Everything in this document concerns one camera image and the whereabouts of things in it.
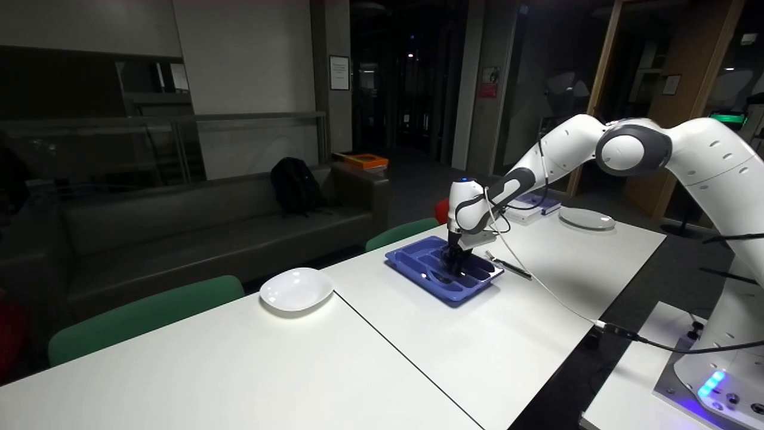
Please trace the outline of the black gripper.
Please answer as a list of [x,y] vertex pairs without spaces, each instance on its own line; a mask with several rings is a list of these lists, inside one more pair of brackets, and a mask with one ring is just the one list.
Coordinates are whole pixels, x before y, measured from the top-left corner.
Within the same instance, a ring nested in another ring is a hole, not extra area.
[[450,234],[446,265],[450,267],[461,267],[466,255],[469,255],[469,250],[461,247],[461,236],[458,234]]

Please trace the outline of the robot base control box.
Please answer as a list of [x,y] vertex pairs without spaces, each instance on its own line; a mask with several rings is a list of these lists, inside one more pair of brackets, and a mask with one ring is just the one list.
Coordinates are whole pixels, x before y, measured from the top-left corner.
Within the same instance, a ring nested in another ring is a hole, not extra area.
[[764,355],[694,346],[694,336],[676,342],[655,392],[716,430],[764,430]]

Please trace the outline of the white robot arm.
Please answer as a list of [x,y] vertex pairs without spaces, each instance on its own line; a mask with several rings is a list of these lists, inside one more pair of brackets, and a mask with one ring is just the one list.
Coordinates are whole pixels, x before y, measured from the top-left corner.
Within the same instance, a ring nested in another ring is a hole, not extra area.
[[532,143],[499,182],[454,185],[450,234],[457,240],[483,234],[508,204],[568,176],[585,163],[597,163],[615,176],[666,170],[703,207],[747,277],[764,285],[764,160],[715,117],[659,126],[648,117],[603,121],[574,115]]

